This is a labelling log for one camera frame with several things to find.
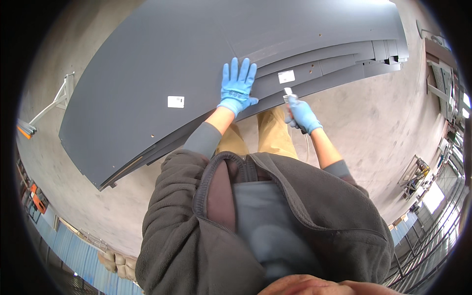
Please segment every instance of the hand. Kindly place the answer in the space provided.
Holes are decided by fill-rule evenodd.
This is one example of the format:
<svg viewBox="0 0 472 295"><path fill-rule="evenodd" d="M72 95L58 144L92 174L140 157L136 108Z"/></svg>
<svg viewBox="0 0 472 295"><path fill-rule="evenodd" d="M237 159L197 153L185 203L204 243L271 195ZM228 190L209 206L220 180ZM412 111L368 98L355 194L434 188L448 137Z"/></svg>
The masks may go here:
<svg viewBox="0 0 472 295"><path fill-rule="evenodd" d="M251 64L249 59L244 59L239 70L237 58L231 60L231 76L229 75L229 65L223 66L223 81L221 82L221 102L217 107L225 107L233 111L235 117L245 108L257 104L257 98L249 97L251 87L256 76L257 65Z"/></svg>
<svg viewBox="0 0 472 295"><path fill-rule="evenodd" d="M308 135L311 135L316 128L323 128L306 101L299 101L295 97L289 96L288 107L292 117L285 118L285 123L290 123L291 127L302 129Z"/></svg>

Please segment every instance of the khaki pants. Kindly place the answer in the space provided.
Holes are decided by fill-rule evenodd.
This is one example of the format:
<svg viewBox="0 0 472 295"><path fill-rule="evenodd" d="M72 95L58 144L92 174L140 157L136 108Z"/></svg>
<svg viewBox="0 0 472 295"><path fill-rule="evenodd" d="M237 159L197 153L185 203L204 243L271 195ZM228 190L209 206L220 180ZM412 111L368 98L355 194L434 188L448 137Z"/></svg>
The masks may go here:
<svg viewBox="0 0 472 295"><path fill-rule="evenodd" d="M292 139L288 135L287 124L285 124L284 118L284 111L281 107L275 107L257 114L257 125L259 127L259 146L257 151L269 152L298 160ZM249 150L236 124L231 124L221 138L216 148L216 153L222 151L230 151L239 156L249 154Z"/></svg>

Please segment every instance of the blue wall panel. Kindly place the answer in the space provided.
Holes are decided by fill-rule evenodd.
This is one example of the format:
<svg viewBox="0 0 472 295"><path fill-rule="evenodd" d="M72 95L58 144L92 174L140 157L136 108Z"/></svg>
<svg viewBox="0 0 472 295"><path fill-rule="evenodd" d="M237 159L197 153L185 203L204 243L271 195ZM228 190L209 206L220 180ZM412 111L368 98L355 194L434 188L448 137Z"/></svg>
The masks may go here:
<svg viewBox="0 0 472 295"><path fill-rule="evenodd" d="M57 232L39 217L34 224L51 250L81 278L107 295L141 295L142 289L127 279L119 278L98 261L98 250L76 236L64 224Z"/></svg>
<svg viewBox="0 0 472 295"><path fill-rule="evenodd" d="M415 213L408 212L406 214L408 220L405 222L402 220L397 226L396 229L393 228L390 233L392 234L393 244L396 246L406 235L406 233L413 227L413 224L418 219Z"/></svg>

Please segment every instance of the white label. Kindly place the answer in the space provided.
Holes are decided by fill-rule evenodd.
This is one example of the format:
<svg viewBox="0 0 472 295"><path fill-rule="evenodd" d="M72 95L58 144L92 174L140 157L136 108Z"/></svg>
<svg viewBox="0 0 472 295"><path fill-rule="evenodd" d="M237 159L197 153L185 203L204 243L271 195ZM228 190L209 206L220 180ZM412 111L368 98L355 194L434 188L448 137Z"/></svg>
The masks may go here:
<svg viewBox="0 0 472 295"><path fill-rule="evenodd" d="M168 108L180 108L184 107L184 99L183 96L168 96L167 97L167 107Z"/></svg>
<svg viewBox="0 0 472 295"><path fill-rule="evenodd" d="M295 81L293 70L278 73L278 82L280 84Z"/></svg>

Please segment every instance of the orange machine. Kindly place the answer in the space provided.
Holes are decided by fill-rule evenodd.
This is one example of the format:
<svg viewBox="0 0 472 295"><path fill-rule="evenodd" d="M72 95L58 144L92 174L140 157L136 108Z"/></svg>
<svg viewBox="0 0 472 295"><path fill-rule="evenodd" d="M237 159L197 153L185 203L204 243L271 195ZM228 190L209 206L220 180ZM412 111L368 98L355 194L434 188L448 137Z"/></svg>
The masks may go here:
<svg viewBox="0 0 472 295"><path fill-rule="evenodd" d="M36 186L36 184L33 184L31 186L31 197L39 212L44 214L46 212L46 209L48 208L48 202L45 200L45 197L42 195L41 190Z"/></svg>

